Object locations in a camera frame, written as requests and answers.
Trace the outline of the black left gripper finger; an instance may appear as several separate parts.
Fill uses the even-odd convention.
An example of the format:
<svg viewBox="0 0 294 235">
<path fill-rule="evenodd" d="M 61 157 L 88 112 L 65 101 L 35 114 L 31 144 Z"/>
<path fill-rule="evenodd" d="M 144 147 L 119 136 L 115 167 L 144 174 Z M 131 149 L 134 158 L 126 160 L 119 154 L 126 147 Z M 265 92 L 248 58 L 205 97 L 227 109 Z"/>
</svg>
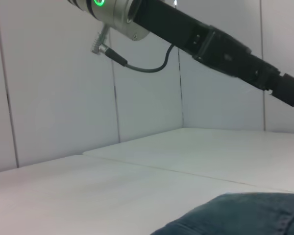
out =
<svg viewBox="0 0 294 235">
<path fill-rule="evenodd" d="M 273 79 L 271 95 L 282 102 L 294 107 L 294 77 L 289 74 L 277 76 Z"/>
</svg>

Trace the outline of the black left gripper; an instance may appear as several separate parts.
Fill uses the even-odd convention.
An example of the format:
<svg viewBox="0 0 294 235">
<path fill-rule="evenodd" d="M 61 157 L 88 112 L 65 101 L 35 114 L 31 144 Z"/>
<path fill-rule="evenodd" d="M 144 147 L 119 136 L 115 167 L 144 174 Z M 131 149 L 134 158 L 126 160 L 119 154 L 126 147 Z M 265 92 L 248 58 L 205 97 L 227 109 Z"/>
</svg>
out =
<svg viewBox="0 0 294 235">
<path fill-rule="evenodd" d="M 252 55 L 250 48 L 160 0 L 144 0 L 134 22 L 178 47 L 203 65 L 239 78 L 260 90 L 274 90 L 280 71 Z"/>
</svg>

